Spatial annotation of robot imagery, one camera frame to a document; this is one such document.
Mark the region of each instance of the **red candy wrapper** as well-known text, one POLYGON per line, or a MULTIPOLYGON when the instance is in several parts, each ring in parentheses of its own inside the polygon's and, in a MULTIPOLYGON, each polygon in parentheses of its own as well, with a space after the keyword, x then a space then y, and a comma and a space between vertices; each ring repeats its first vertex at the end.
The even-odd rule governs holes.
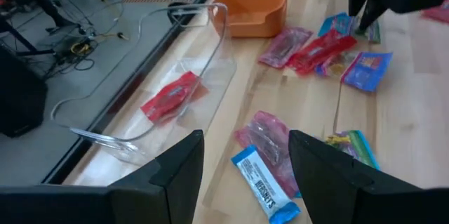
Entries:
POLYGON ((301 51, 295 53, 288 66, 293 68, 298 74, 308 74, 314 71, 314 68, 327 59, 350 49, 357 43, 351 36, 343 36, 337 30, 331 29, 313 40, 301 51))
POLYGON ((276 36, 265 53, 259 57, 259 62, 275 68, 283 67, 290 57, 300 49, 313 34, 301 27, 291 27, 276 36))
POLYGON ((243 148, 255 145, 257 152, 278 184, 290 197, 300 195, 288 154, 289 128, 277 117, 259 111, 251 122, 235 132, 243 148))
MULTIPOLYGON (((184 73, 178 80, 164 86, 151 100, 141 106, 140 109, 153 123, 175 116, 176 109, 181 106, 184 100, 194 90, 198 78, 193 72, 189 71, 184 73)), ((196 89, 199 88, 205 89, 202 85, 198 84, 196 89)))
POLYGON ((439 7, 434 7, 422 12, 422 16, 437 21, 449 23, 449 0, 445 0, 439 7))

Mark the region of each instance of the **pink candy wrapper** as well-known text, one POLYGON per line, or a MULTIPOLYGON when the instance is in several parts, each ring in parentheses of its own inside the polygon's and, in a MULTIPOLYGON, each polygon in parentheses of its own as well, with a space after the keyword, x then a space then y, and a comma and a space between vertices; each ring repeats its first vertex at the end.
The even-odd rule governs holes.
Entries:
POLYGON ((283 67, 292 55, 298 51, 311 37, 312 31, 301 27, 291 27, 283 30, 276 36, 269 48, 263 53, 259 62, 266 63, 275 68, 283 67))
POLYGON ((241 147, 256 146, 273 177, 293 198, 300 194, 288 154, 288 132, 289 128, 280 119, 259 111, 247 126, 235 132, 235 136, 241 147))

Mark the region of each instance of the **concrete floor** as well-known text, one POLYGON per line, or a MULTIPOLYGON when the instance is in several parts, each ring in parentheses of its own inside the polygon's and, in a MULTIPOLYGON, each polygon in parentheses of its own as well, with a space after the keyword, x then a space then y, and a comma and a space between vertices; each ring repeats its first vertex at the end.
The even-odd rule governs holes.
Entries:
MULTIPOLYGON (((114 19, 121 11, 121 4, 96 13, 105 6, 100 0, 70 1, 87 16, 91 15, 89 18, 100 33, 114 24, 114 19)), ((62 0, 62 4, 70 15, 76 16, 74 18, 82 18, 68 0, 62 0)), ((53 106, 59 100, 92 93, 87 99, 67 103, 57 113, 58 121, 85 129, 170 27, 165 13, 147 18, 142 25, 143 42, 136 46, 138 20, 165 6, 167 4, 163 3, 124 4, 123 15, 111 33, 123 32, 130 41, 110 37, 101 42, 89 56, 95 61, 92 69, 82 72, 73 70, 47 81, 48 97, 43 124, 19 138, 0 135, 0 185, 37 184, 45 178, 77 139, 76 135, 50 121, 49 114, 53 106)), ((32 44, 41 44, 43 37, 48 36, 45 28, 52 27, 53 21, 40 9, 35 9, 31 13, 15 15, 13 24, 32 44)), ((15 48, 12 36, 6 35, 2 39, 15 48)), ((17 42, 17 45, 19 51, 23 49, 20 43, 17 42)), ((33 59, 41 61, 34 67, 37 72, 39 68, 48 67, 53 60, 52 55, 39 55, 33 59)))

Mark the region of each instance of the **candy wrapper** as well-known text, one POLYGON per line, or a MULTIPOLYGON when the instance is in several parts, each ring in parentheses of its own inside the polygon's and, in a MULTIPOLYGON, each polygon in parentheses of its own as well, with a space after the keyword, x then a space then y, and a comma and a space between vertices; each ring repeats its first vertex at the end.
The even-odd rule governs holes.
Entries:
POLYGON ((360 162, 363 162, 374 169, 380 170, 379 164, 376 162, 376 158, 371 151, 368 141, 359 130, 335 133, 326 138, 326 143, 347 154, 350 154, 353 158, 359 160, 360 162))
POLYGON ((321 26, 321 29, 318 33, 318 37, 322 37, 331 29, 335 29, 343 35, 364 37, 368 41, 376 44, 379 44, 381 42, 380 27, 377 20, 371 26, 369 26, 364 33, 357 32, 359 24, 359 17, 349 17, 346 13, 339 13, 324 20, 323 25, 321 26))
POLYGON ((449 23, 449 0, 445 0, 439 7, 422 11, 422 16, 437 21, 449 23))
POLYGON ((276 36, 265 53, 259 57, 259 62, 275 68, 283 67, 290 57, 300 49, 313 34, 301 27, 291 27, 276 36))
POLYGON ((269 172, 257 153, 256 146, 248 146, 231 160, 251 187, 270 224, 287 223, 301 212, 269 172))
POLYGON ((298 74, 308 74, 313 72, 320 63, 350 49, 356 43, 357 40, 353 37, 344 36, 332 29, 295 53, 288 62, 288 66, 298 74))
POLYGON ((300 193, 288 154, 288 131, 280 119, 259 111, 247 126, 235 132, 235 136, 241 147, 257 147, 270 172, 292 198, 299 197, 300 193))
MULTIPOLYGON (((189 71, 184 73, 178 80, 164 86, 151 100, 141 106, 140 109, 153 123, 175 116, 177 108, 189 97, 198 79, 199 77, 193 72, 189 71)), ((192 96, 192 100, 198 99, 206 93, 207 89, 198 83, 195 90, 196 95, 192 96)))
POLYGON ((323 76, 339 78, 342 83, 364 91, 375 91, 390 63, 392 53, 342 53, 316 67, 323 76))

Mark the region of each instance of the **orange plastic bin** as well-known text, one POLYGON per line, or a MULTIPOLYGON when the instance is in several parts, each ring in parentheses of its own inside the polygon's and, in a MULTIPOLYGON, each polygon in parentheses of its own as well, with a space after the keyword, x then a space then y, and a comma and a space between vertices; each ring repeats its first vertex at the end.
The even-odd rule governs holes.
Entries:
POLYGON ((228 8, 233 37, 273 37, 284 27, 287 0, 214 0, 228 8))

